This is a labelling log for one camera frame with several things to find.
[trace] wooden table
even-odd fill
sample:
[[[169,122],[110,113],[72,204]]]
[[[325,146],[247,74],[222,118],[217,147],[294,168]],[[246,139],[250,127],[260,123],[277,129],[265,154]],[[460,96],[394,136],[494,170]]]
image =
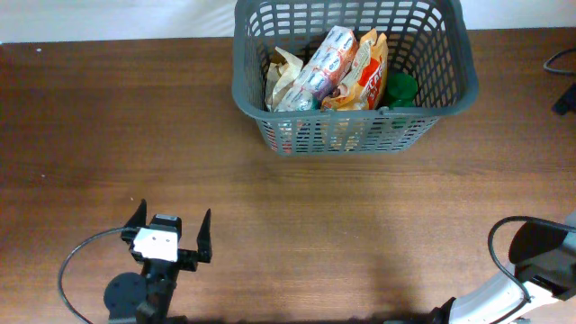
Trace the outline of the wooden table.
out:
[[[497,272],[494,222],[576,208],[575,116],[550,110],[574,79],[542,70],[576,30],[470,34],[477,103],[403,153],[360,157],[271,151],[232,100],[230,39],[2,45],[0,321],[73,322],[60,262],[140,198],[183,218],[183,248],[212,208],[212,264],[180,275],[174,314],[345,320],[470,292]],[[517,228],[498,235],[501,256]],[[103,323],[105,286],[139,270],[106,238],[73,259],[65,289]],[[573,323],[575,302],[530,317]]]

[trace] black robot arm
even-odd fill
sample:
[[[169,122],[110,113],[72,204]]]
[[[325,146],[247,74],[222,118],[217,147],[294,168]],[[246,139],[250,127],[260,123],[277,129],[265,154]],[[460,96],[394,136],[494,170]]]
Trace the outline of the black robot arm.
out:
[[[186,316],[167,318],[176,279],[181,270],[196,271],[198,263],[212,260],[210,237],[211,211],[204,216],[198,233],[198,250],[178,248],[182,220],[175,216],[154,215],[146,226],[147,207],[142,200],[126,223],[121,239],[130,245],[134,260],[142,264],[140,274],[125,273],[108,283],[104,304],[110,312],[109,324],[186,323]]]

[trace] food packaging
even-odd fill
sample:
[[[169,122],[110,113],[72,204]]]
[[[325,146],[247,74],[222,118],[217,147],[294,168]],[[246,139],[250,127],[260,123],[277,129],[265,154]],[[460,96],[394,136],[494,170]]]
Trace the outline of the food packaging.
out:
[[[286,61],[284,64],[270,63],[266,76],[265,104],[272,111],[284,98],[294,79],[300,74],[303,62],[291,53],[276,47]]]
[[[386,87],[386,35],[372,29],[360,39],[350,72],[323,101],[321,108],[337,111],[377,108]]]
[[[357,50],[358,43],[350,29],[332,27],[310,62],[295,78],[291,90],[286,93],[274,111],[319,109],[322,99],[332,92],[350,69]]]

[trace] green bottle cap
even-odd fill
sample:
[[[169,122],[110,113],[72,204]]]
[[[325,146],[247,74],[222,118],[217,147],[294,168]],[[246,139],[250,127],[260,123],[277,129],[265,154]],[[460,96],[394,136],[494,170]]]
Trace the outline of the green bottle cap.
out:
[[[405,73],[396,73],[386,81],[384,104],[389,107],[411,106],[418,93],[416,79]]]

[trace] orange snack bag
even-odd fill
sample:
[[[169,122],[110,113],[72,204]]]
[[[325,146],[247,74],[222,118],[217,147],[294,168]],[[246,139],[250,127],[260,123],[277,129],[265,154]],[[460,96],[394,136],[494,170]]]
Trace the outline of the orange snack bag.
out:
[[[386,35],[372,29],[360,39],[350,72],[338,87],[322,101],[322,110],[372,110],[386,87],[388,46]]]

